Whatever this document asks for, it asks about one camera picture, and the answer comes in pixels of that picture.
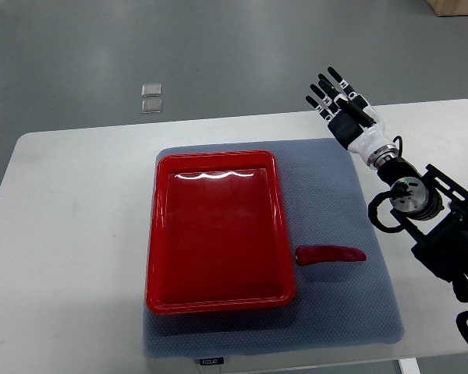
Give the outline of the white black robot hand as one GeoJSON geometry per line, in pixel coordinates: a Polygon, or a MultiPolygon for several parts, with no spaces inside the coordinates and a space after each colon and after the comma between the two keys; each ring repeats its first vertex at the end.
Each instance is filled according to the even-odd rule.
{"type": "Polygon", "coordinates": [[[307,103],[328,121],[329,130],[343,148],[358,154],[369,168],[379,169],[386,161],[397,157],[397,146],[385,135],[385,125],[370,104],[357,107],[365,105],[364,97],[333,67],[328,67],[328,73],[334,82],[319,73],[320,88],[310,85],[325,106],[310,95],[305,97],[307,103]]]}

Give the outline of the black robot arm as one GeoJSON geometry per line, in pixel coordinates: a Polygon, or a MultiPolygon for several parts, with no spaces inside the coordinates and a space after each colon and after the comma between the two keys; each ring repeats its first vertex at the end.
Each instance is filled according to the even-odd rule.
{"type": "Polygon", "coordinates": [[[368,217],[406,333],[400,355],[468,352],[468,126],[456,102],[373,106],[333,68],[307,102],[365,164],[368,217]]]}

